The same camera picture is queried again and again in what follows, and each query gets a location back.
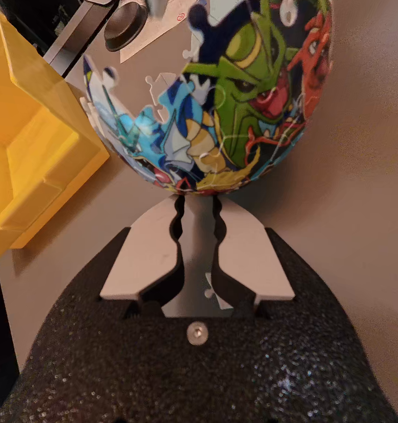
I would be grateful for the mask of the yellow plastic bin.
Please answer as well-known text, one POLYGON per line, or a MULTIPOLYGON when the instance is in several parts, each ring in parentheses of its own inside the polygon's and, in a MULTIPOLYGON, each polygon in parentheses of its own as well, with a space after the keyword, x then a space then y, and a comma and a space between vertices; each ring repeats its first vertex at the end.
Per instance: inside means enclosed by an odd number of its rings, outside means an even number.
POLYGON ((0 257, 109 158, 67 82, 0 12, 0 257))

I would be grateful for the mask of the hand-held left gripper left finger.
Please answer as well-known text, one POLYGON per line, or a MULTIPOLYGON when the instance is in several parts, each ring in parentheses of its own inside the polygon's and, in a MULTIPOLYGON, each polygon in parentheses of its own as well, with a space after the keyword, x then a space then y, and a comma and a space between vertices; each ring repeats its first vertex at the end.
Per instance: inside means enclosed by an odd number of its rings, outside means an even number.
POLYGON ((102 299, 151 301, 163 307, 181 292, 184 205, 185 197, 173 194, 133 223, 101 289, 102 299))

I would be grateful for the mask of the colourful cartoon puzzle ball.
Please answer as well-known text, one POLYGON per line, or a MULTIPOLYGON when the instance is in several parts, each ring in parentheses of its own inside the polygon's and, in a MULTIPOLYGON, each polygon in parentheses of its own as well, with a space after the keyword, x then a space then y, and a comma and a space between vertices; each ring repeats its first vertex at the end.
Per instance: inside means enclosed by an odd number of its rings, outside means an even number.
POLYGON ((81 98, 104 144, 149 183, 216 195, 270 172, 302 138, 332 69, 332 1, 240 1, 212 23, 204 1, 187 19, 189 61, 162 73, 133 115, 117 97, 115 68, 88 55, 81 98))

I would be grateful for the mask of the black dome stand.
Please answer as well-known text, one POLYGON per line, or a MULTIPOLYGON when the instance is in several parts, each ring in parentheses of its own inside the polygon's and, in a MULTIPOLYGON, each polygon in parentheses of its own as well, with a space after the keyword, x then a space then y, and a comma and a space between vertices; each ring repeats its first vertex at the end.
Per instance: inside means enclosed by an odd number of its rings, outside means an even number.
POLYGON ((116 52, 130 44, 143 30, 148 18, 146 6, 130 1, 111 15, 104 29, 105 46, 116 52))

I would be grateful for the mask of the loose puzzle piece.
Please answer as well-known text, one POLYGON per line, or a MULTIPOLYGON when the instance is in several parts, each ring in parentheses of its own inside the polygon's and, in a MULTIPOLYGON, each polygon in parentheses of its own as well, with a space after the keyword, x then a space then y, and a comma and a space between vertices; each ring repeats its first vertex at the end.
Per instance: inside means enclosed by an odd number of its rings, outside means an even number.
POLYGON ((220 310, 232 310, 233 306, 228 304, 225 300, 223 300, 221 297, 219 297, 218 294, 215 292, 213 285, 212 285, 211 273, 206 272, 205 277, 206 277, 207 283, 209 285, 209 287, 206 288, 205 291, 204 291, 205 297, 207 299, 211 299, 211 298, 215 297, 217 302, 218 302, 218 306, 219 306, 220 310))

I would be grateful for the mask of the printed instruction leaflet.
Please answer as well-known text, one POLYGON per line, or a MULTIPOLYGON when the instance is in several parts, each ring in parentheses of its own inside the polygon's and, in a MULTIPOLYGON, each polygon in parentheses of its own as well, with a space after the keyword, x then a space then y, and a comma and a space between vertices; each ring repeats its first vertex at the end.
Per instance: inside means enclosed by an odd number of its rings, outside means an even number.
POLYGON ((148 17, 140 33, 119 51, 120 63, 124 63, 185 20, 194 3, 194 0, 169 0, 162 18, 148 17))

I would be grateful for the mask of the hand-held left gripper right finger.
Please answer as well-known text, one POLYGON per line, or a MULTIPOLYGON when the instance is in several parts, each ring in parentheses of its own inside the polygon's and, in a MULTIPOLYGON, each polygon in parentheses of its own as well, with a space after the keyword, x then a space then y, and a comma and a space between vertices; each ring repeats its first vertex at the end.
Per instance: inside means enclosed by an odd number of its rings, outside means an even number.
POLYGON ((295 293, 264 225, 226 197, 213 197, 214 236, 212 288, 230 306, 244 300, 290 301, 295 293))

